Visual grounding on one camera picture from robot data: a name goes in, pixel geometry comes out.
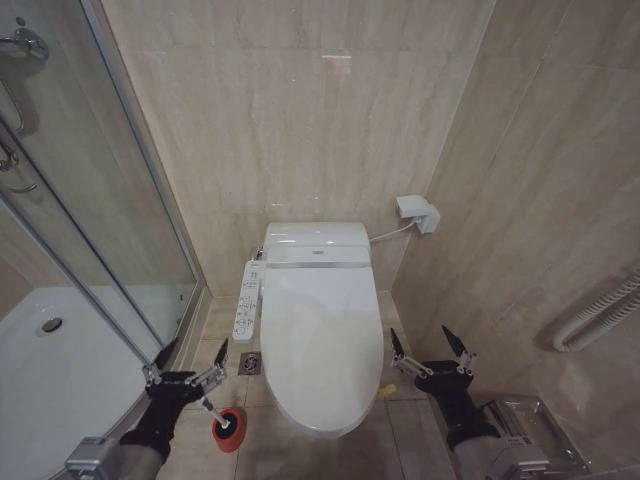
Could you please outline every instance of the toilet bowl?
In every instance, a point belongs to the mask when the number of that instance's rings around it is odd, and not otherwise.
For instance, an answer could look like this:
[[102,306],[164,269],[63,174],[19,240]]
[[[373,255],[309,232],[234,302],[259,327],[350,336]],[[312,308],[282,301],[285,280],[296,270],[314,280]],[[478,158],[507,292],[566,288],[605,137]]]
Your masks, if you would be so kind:
[[373,406],[382,326],[369,240],[359,223],[272,223],[263,244],[260,346],[280,410],[339,437]]

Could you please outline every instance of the white flexible hose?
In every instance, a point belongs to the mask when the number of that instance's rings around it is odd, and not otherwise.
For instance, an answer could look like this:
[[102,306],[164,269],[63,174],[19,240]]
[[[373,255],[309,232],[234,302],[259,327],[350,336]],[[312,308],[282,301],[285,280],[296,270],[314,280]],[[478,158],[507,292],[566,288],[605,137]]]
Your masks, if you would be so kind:
[[390,237],[391,235],[395,235],[396,233],[404,232],[405,230],[407,230],[408,228],[411,228],[415,224],[416,224],[416,220],[414,218],[413,220],[411,220],[411,222],[409,222],[408,225],[405,225],[404,227],[399,228],[398,230],[394,230],[393,232],[384,233],[382,235],[378,235],[377,237],[370,238],[369,242],[377,242],[378,240],[382,240],[383,238]]
[[[593,325],[588,325],[612,305],[614,307],[611,312],[604,318],[596,320]],[[605,293],[587,308],[570,318],[554,334],[553,348],[559,352],[578,352],[618,325],[638,308],[640,308],[640,271],[634,272],[618,287]],[[584,330],[568,340],[574,335],[574,332],[583,327]]]

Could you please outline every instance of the toilet lid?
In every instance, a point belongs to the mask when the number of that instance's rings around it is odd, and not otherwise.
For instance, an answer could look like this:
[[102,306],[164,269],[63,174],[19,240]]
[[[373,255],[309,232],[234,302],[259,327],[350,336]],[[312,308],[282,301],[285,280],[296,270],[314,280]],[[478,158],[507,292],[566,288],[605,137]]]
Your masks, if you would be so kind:
[[382,372],[382,326],[371,267],[267,268],[260,329],[280,407],[318,433],[364,419]]

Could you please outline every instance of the shower drain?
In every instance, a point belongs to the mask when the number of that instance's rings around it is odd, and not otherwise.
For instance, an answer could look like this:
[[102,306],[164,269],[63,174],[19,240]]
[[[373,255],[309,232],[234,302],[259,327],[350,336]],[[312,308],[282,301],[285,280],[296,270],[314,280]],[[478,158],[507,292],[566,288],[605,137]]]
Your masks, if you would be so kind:
[[246,352],[240,354],[238,375],[260,375],[262,370],[262,356],[260,352]]
[[60,317],[50,318],[42,324],[40,331],[45,334],[53,333],[62,326],[62,319]]

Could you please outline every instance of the red toilet plunger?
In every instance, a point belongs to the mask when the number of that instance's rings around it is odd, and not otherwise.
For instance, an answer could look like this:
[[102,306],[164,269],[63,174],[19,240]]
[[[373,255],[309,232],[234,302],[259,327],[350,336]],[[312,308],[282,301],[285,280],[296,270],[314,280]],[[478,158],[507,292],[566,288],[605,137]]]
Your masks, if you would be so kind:
[[237,407],[226,408],[219,415],[221,419],[216,416],[211,427],[213,438],[223,452],[235,452],[240,448],[247,431],[247,415]]

